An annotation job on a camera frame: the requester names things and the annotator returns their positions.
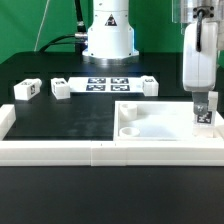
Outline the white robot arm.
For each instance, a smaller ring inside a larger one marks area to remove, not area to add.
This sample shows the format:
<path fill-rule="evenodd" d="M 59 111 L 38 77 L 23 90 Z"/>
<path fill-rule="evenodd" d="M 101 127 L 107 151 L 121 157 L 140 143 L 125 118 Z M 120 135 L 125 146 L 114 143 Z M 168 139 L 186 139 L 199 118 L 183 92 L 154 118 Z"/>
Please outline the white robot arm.
<path fill-rule="evenodd" d="M 93 0 L 85 61 L 121 64 L 139 56 L 128 12 L 129 0 Z M 224 0 L 172 0 L 172 21 L 185 25 L 183 88 L 192 94 L 194 113 L 204 115 L 211 110 L 209 92 L 216 84 L 218 52 L 224 50 Z"/>

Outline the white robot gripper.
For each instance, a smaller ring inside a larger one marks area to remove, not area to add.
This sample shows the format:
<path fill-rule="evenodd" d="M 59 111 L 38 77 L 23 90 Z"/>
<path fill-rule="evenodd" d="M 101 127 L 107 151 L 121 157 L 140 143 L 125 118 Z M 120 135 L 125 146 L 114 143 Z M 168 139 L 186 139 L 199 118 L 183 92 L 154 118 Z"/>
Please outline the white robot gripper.
<path fill-rule="evenodd" d="M 197 24 L 187 26 L 183 47 L 183 87 L 191 91 L 195 115 L 208 111 L 208 91 L 216 82 L 217 36 L 216 22 L 202 24 L 201 51 L 196 50 Z"/>

